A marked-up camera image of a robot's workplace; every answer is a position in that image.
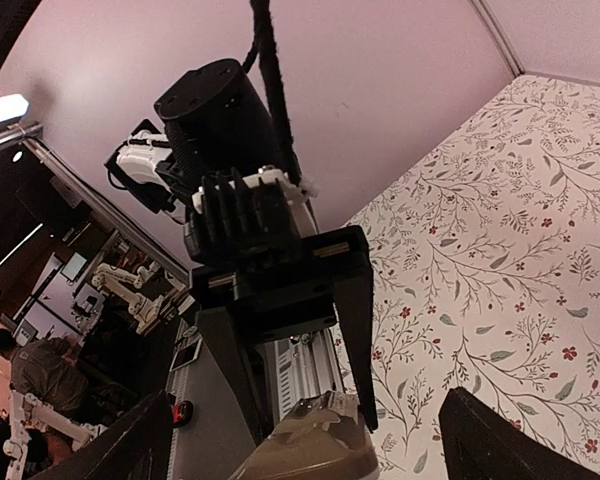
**fluorescent light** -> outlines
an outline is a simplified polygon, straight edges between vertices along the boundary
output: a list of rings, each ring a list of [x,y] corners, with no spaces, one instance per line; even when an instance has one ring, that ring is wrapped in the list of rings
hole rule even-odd
[[[32,231],[32,232],[31,232],[29,235],[27,235],[26,237],[24,237],[24,239],[22,239],[22,241],[21,241],[21,242],[20,242],[18,245],[16,245],[16,246],[14,247],[14,249],[13,249],[13,250],[11,250],[11,251],[9,252],[9,254],[8,254],[6,257],[4,257],[2,260],[0,260],[0,267],[1,267],[2,265],[4,265],[4,263],[5,263],[7,260],[9,260],[9,259],[10,259],[10,258],[13,256],[13,254],[14,254],[14,253],[16,253],[20,247],[22,247],[22,245],[24,245],[25,243],[27,243],[27,241],[28,241],[28,240],[29,240],[31,237],[33,237],[33,236],[34,236],[34,235],[35,235],[35,234],[38,232],[38,230],[40,230],[41,228],[42,228],[42,223],[41,223],[40,225],[38,225],[36,228],[34,228],[34,229],[33,229],[33,231]]]
[[[29,108],[29,102],[20,94],[0,97],[0,123],[20,120]]]

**dark hair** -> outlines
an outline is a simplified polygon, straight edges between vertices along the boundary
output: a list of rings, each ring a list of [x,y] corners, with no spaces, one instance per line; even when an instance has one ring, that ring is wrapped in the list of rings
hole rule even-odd
[[[16,348],[18,344],[11,336],[11,332],[6,328],[0,329],[0,353],[9,352]]]

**leaf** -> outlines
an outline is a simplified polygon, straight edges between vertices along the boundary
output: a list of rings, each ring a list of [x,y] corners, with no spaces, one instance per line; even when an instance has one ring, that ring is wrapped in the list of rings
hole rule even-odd
[[[456,326],[456,324],[453,323],[453,320],[451,320],[451,317],[449,315],[447,315],[446,313],[443,313],[442,315],[440,315],[440,321],[442,323],[444,323],[445,325],[449,325],[450,327]]]
[[[453,245],[458,241],[457,238],[445,238],[440,242],[441,247],[448,247],[449,245]]]
[[[567,313],[572,317],[585,318],[587,315],[589,315],[589,307],[582,307],[578,310],[569,310],[567,308]]]
[[[404,393],[404,387],[407,386],[407,381],[405,380],[400,385],[398,385],[398,398],[402,398],[402,394]]]
[[[516,403],[516,405],[518,405],[518,408],[520,410],[522,410],[524,413],[526,413],[527,415],[537,415],[538,414],[538,412],[536,412],[535,408],[527,405],[526,403],[518,402],[518,403]]]
[[[495,325],[489,325],[488,327],[478,327],[476,328],[476,333],[478,335],[484,335],[485,333],[489,333],[489,331],[495,327]]]
[[[564,172],[562,170],[560,170],[558,173],[556,173],[553,178],[551,179],[551,182],[549,182],[549,186],[553,187],[556,183],[558,183],[560,181],[560,179],[564,177]]]
[[[507,259],[507,257],[509,256],[509,254],[505,254],[504,257],[500,257],[497,258],[493,261],[493,263],[491,265],[489,265],[489,268],[491,268],[492,270],[497,269],[499,266],[501,266],[505,260]]]
[[[507,277],[502,277],[502,281],[504,283],[507,284],[507,287],[509,287],[511,290],[515,290],[516,288],[513,286],[513,283],[511,283],[511,280],[509,280]]]
[[[571,395],[571,392],[573,391],[573,385],[576,383],[576,378],[578,377],[575,376],[573,377],[573,380],[565,383],[564,387],[562,387],[560,391],[556,393],[556,396],[554,398],[559,401],[566,400],[567,397]]]
[[[425,450],[424,453],[422,455],[420,455],[420,458],[416,462],[416,466],[413,467],[413,473],[415,473],[415,474],[422,473],[422,470],[424,470],[424,467],[427,465],[428,454],[429,454],[429,451]]]
[[[478,393],[478,390],[480,390],[480,387],[482,387],[482,379],[480,378],[480,375],[476,375],[476,383],[473,385],[473,390],[471,390],[471,393],[475,395]]]
[[[509,358],[514,353],[516,353],[516,352],[515,351],[509,352],[507,350],[496,350],[495,352],[491,353],[489,358],[491,359],[492,362],[499,362],[501,360],[504,360],[505,358]]]

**floral tablecloth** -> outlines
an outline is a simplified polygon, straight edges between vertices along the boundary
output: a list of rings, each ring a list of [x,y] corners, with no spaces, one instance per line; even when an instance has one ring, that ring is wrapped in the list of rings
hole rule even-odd
[[[447,478],[456,386],[600,473],[600,88],[516,79],[351,223],[375,266],[382,478]]]

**flower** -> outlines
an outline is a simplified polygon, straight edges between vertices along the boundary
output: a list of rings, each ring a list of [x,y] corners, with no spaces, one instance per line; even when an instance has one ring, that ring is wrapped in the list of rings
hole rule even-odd
[[[598,441],[589,439],[584,444],[584,448],[587,450],[587,453],[596,453],[598,451]]]
[[[562,353],[564,354],[565,360],[573,360],[578,356],[578,352],[576,352],[576,347],[563,348]]]

